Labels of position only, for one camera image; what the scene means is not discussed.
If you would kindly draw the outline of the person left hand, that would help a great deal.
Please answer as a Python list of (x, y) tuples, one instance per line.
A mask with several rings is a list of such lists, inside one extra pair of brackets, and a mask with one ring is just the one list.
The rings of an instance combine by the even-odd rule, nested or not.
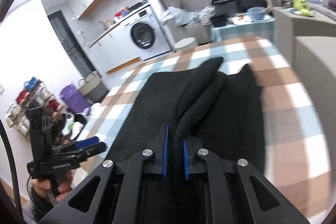
[[(73, 180), (73, 173), (71, 170), (66, 172), (65, 180), (58, 186), (59, 194), (55, 196), (55, 201), (59, 203), (62, 201), (68, 194), (72, 191), (71, 183)], [(51, 201), (48, 196), (48, 191), (52, 190), (52, 183), (50, 180), (37, 178), (31, 181), (31, 185), (33, 186), (34, 191), (41, 198), (46, 199), (47, 201)]]

